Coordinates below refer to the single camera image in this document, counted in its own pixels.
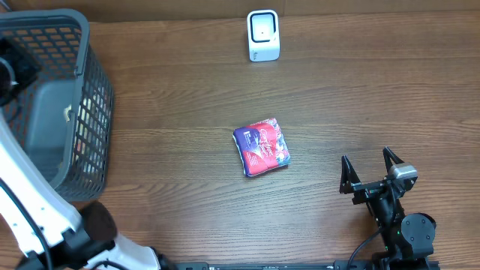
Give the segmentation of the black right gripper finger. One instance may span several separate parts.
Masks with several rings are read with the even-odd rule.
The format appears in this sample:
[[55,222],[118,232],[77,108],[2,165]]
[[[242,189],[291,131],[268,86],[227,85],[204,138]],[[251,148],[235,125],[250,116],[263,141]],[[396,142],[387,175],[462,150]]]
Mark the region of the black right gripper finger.
[[340,187],[341,188],[352,188],[353,186],[360,185],[361,181],[353,168],[353,165],[350,163],[349,158],[346,155],[341,157],[341,177],[340,177]]
[[386,171],[389,175],[393,175],[396,165],[403,164],[404,161],[401,160],[388,146],[383,148],[382,153]]

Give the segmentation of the red purple pad packet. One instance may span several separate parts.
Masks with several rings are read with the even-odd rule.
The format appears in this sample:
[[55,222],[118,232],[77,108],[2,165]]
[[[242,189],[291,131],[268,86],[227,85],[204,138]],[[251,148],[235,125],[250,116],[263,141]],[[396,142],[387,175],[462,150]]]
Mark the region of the red purple pad packet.
[[290,152],[276,118],[237,128],[232,137],[247,177],[290,165]]

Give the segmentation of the yellow snack packet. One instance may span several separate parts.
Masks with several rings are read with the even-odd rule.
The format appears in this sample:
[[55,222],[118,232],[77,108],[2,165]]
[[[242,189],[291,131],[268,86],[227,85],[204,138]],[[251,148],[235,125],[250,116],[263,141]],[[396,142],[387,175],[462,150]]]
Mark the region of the yellow snack packet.
[[72,105],[71,105],[71,104],[69,104],[69,105],[68,105],[67,107],[65,107],[64,110],[63,110],[64,120],[65,120],[67,123],[71,120],[71,117],[70,117],[71,110],[72,110]]

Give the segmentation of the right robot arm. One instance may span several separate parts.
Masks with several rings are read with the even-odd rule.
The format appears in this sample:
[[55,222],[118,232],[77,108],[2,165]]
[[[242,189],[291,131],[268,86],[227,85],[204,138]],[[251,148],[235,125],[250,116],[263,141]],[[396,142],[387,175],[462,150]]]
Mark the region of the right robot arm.
[[[430,262],[434,253],[436,221],[428,214],[405,214],[400,198],[410,191],[418,178],[417,169],[400,159],[389,147],[382,150],[386,176],[382,180],[363,183],[346,155],[341,157],[342,173],[339,192],[352,194],[352,203],[365,204],[374,218],[377,231],[365,239],[347,261],[334,263],[336,269],[438,269]],[[377,236],[385,250],[369,260],[357,260],[361,249]]]

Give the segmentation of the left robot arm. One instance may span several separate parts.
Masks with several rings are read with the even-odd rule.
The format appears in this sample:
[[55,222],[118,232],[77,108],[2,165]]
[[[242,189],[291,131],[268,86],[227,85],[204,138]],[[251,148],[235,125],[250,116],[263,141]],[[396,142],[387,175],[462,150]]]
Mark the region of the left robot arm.
[[23,252],[20,269],[167,268],[98,201],[113,105],[86,42],[1,38],[1,215]]

